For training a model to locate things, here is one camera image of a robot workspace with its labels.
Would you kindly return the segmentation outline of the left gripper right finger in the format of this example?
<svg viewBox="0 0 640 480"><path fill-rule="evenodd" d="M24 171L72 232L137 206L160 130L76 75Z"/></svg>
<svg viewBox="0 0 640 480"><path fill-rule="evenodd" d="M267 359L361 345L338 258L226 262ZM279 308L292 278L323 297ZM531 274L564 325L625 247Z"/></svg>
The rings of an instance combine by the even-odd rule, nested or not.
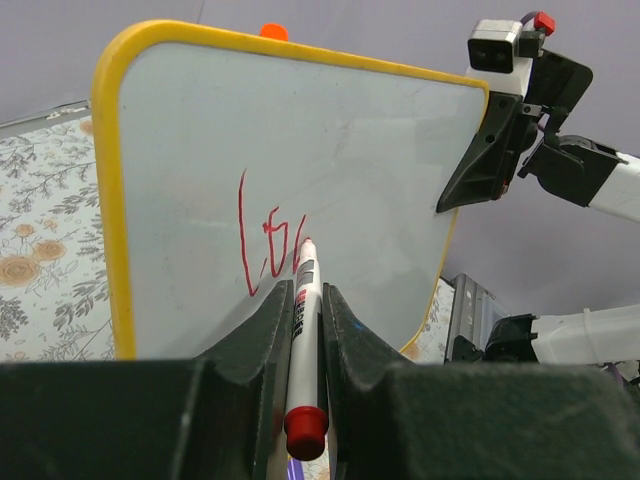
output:
<svg viewBox="0 0 640 480"><path fill-rule="evenodd" d="M604 373L422 365L323 288L335 479L635 479L639 409Z"/></svg>

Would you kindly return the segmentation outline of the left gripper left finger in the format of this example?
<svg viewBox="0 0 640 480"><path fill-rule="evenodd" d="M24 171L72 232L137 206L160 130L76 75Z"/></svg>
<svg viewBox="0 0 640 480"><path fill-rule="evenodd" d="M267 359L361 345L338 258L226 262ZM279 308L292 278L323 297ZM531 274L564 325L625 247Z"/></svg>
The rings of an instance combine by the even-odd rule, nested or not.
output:
<svg viewBox="0 0 640 480"><path fill-rule="evenodd" d="M282 479L294 287L191 359L5 363L5 479Z"/></svg>

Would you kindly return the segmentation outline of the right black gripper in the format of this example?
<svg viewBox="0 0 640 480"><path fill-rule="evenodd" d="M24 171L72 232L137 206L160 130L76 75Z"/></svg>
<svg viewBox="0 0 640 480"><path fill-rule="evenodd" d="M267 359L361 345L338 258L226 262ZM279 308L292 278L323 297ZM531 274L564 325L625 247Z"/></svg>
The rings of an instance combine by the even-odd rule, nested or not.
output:
<svg viewBox="0 0 640 480"><path fill-rule="evenodd" d="M521 154L536 140L544 113L543 106L521 100L519 95L489 94L480 128L441 193L437 213L495 200L501 188L509 189Z"/></svg>

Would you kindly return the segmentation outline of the red capped whiteboard marker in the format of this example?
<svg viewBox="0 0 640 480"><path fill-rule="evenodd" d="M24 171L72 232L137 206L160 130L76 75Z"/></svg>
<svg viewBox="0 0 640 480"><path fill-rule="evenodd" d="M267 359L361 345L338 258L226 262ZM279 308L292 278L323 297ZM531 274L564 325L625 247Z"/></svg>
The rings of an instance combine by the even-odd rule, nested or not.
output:
<svg viewBox="0 0 640 480"><path fill-rule="evenodd" d="M284 417L289 455L312 461L325 450L329 407L323 346L323 285L316 246L300 247Z"/></svg>

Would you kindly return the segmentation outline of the yellow framed whiteboard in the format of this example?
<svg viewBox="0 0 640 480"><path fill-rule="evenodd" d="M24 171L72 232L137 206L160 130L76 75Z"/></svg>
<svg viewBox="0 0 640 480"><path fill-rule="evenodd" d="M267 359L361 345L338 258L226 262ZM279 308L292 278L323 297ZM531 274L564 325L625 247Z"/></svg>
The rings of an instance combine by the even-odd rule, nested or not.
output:
<svg viewBox="0 0 640 480"><path fill-rule="evenodd" d="M196 355L294 277L301 244L405 350L457 214L436 206L481 80L174 20L103 51L91 109L118 359Z"/></svg>

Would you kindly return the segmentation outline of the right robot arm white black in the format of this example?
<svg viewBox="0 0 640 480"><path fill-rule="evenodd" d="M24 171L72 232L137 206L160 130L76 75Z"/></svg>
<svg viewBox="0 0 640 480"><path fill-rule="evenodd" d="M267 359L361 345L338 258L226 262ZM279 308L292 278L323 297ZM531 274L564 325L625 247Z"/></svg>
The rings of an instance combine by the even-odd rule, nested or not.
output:
<svg viewBox="0 0 640 480"><path fill-rule="evenodd" d="M639 160L577 135L562 124L592 82L592 70L542 47L468 44L468 74L490 86L488 110L436 204L444 213L503 196L513 177L532 175L548 193L580 207L639 219ZM456 279L449 362L605 365L639 357L636 305L557 316L504 317L492 327L465 314L466 277ZM462 327L487 332L485 346Z"/></svg>

